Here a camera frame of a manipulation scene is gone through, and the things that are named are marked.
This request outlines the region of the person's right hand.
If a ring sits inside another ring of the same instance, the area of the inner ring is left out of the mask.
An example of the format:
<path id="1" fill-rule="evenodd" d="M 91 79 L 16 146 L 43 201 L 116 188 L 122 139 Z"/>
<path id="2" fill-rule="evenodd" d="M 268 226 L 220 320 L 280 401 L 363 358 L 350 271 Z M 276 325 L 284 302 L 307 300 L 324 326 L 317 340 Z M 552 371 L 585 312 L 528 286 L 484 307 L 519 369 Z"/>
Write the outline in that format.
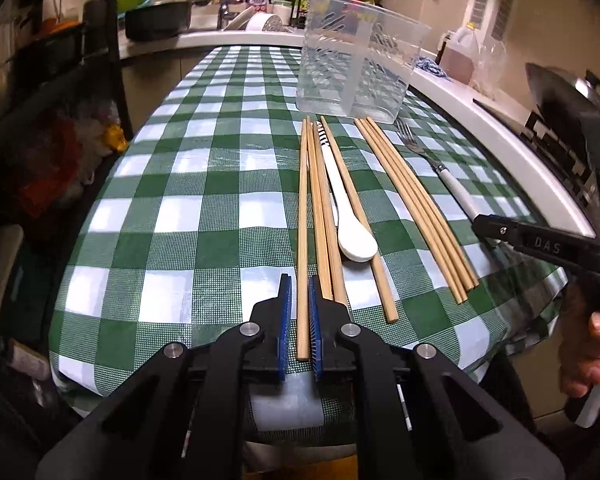
<path id="1" fill-rule="evenodd" d="M 569 284 L 565 290 L 560 330 L 559 388 L 579 399 L 600 384 L 600 308 L 588 306 L 578 284 Z"/>

